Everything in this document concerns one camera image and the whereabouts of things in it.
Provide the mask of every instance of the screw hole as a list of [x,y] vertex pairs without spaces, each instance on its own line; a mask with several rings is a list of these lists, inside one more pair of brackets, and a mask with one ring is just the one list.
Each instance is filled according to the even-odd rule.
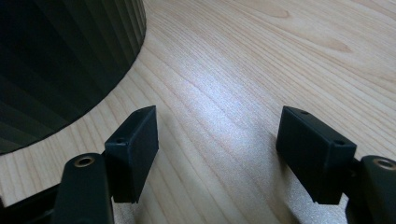
[[95,161],[95,159],[90,156],[81,157],[75,161],[75,166],[78,168],[86,167],[86,166],[93,164],[94,161]]
[[335,143],[336,145],[340,145],[340,146],[343,146],[343,145],[346,144],[344,141],[341,141],[341,140],[334,140],[334,143]]
[[373,162],[382,169],[396,171],[396,164],[383,159],[374,159]]

